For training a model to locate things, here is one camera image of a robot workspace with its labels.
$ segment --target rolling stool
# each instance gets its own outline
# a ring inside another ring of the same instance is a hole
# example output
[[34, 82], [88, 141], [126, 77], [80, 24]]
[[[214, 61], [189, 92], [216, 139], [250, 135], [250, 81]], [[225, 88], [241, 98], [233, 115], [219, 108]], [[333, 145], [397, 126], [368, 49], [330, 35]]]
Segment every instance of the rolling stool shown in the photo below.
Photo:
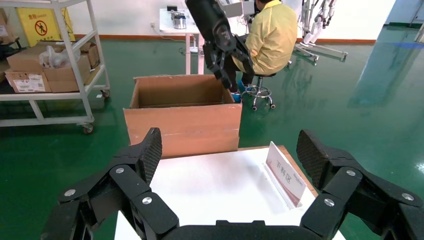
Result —
[[269, 107], [272, 108], [272, 109], [276, 108], [276, 105], [273, 104], [273, 99], [271, 98], [271, 90], [262, 86], [262, 78], [274, 77], [276, 74], [277, 73], [273, 73], [273, 74], [269, 74], [269, 75], [255, 74], [255, 76], [257, 77], [257, 85], [247, 86], [246, 89], [244, 90], [244, 92], [241, 94], [241, 99], [243, 99], [244, 94], [248, 94], [248, 95], [254, 97], [253, 106], [252, 106], [253, 111], [256, 111], [258, 109], [256, 107], [256, 99], [257, 98], [268, 99], [269, 100]]

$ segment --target white desk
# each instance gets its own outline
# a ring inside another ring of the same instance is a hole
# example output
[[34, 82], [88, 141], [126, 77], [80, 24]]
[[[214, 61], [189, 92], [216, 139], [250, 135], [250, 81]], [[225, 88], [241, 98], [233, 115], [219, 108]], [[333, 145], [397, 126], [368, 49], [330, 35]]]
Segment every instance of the white desk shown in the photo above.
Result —
[[[179, 9], [179, 12], [182, 12], [186, 16], [185, 24], [186, 29], [175, 29], [173, 22], [171, 20], [171, 13], [167, 11], [166, 8], [159, 9], [159, 31], [161, 33], [173, 34], [173, 35], [185, 35], [185, 74], [191, 74], [191, 62], [190, 62], [190, 36], [197, 35], [198, 42], [198, 62], [197, 62], [197, 73], [204, 73], [205, 66], [205, 57], [203, 55], [203, 45], [205, 40], [199, 32], [198, 27], [196, 26], [190, 12], [187, 9]], [[239, 36], [248, 33], [248, 30], [245, 25], [238, 20], [237, 17], [232, 17], [228, 19], [228, 22], [231, 27], [231, 32]]]
[[[268, 148], [261, 148], [161, 160], [150, 186], [180, 226], [215, 225], [216, 220], [299, 226], [315, 197], [306, 188], [302, 206], [290, 210], [264, 168], [267, 154]], [[139, 239], [119, 212], [115, 240]], [[345, 238], [337, 232], [334, 239]]]

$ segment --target yellow warning sign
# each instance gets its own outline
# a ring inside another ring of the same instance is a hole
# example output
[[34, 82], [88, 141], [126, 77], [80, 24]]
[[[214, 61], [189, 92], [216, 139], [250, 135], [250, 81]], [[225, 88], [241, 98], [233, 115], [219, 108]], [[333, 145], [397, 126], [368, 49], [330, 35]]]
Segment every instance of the yellow warning sign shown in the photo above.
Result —
[[[53, 9], [20, 7], [16, 11], [30, 47], [41, 40], [63, 40]], [[69, 38], [75, 41], [68, 10], [62, 8], [61, 11]]]

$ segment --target orange baseboard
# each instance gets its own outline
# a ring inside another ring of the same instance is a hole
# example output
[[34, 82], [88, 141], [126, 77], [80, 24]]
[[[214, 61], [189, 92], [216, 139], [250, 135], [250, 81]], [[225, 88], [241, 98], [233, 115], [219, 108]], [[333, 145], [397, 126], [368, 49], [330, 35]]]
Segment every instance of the orange baseboard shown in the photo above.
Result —
[[[75, 34], [76, 38], [84, 37], [84, 34]], [[172, 39], [172, 40], [185, 40], [186, 36], [175, 36], [175, 35], [113, 35], [113, 34], [100, 34], [100, 39], [116, 39], [116, 40], [160, 40], [160, 39]], [[371, 39], [318, 39], [318, 43], [340, 43], [340, 44], [374, 44], [376, 40]]]
[[[84, 37], [85, 34], [75, 34], [77, 39]], [[116, 40], [157, 40], [157, 39], [172, 39], [172, 40], [186, 40], [186, 36], [175, 36], [175, 35], [111, 35], [111, 34], [100, 34], [100, 39], [116, 39]]]

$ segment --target metal shelving cart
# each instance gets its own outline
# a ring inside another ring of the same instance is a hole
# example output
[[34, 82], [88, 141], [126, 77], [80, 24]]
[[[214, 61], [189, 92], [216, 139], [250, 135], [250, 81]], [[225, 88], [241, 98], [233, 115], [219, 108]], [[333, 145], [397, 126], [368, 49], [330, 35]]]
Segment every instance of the metal shelving cart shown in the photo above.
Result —
[[[75, 44], [71, 44], [68, 30], [61, 13], [62, 8], [66, 8], [82, 2], [87, 3], [88, 12], [90, 14], [92, 31], [86, 36], [81, 38]], [[0, 127], [10, 126], [31, 126], [31, 125], [49, 125], [49, 124], [77, 124], [84, 127], [84, 132], [89, 134], [93, 131], [94, 117], [90, 108], [88, 94], [91, 90], [100, 90], [103, 97], [108, 98], [110, 95], [110, 84], [108, 73], [106, 71], [105, 59], [100, 44], [99, 33], [97, 30], [96, 20], [93, 13], [93, 5], [91, 0], [0, 0], [0, 8], [2, 7], [15, 7], [15, 8], [40, 8], [40, 9], [53, 9], [56, 17], [57, 24], [60, 29], [67, 53], [70, 58], [70, 64], [75, 74], [76, 83], [79, 92], [65, 92], [65, 93], [17, 93], [17, 94], [0, 94], [0, 102], [2, 101], [29, 101], [36, 118], [25, 119], [0, 119]], [[74, 56], [74, 51], [79, 50], [80, 47], [87, 43], [91, 38], [95, 39], [100, 58], [100, 64], [97, 66], [99, 71], [89, 85], [84, 85], [77, 61]], [[105, 85], [96, 85], [100, 76], [104, 73]], [[85, 108], [86, 116], [69, 116], [69, 117], [43, 117], [37, 100], [68, 100], [68, 99], [81, 99]]]

